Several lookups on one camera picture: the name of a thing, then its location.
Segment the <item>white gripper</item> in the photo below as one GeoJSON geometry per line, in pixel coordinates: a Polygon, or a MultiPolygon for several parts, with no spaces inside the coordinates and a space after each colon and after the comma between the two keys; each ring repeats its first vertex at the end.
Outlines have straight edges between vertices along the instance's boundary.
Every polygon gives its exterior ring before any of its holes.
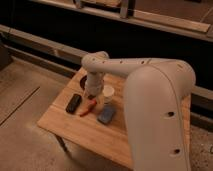
{"type": "Polygon", "coordinates": [[[85,83],[87,99],[94,100],[103,90],[104,80],[101,74],[88,74],[85,83]]]}

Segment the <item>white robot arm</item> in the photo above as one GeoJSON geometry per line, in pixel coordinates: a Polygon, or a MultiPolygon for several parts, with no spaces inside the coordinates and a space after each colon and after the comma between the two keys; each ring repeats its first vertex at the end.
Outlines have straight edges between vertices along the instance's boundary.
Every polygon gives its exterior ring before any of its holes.
{"type": "Polygon", "coordinates": [[[85,55],[82,66],[85,90],[92,95],[100,93],[105,73],[125,79],[124,117],[134,171],[191,171],[181,102],[196,76],[187,62],[111,59],[101,51],[85,55]]]}

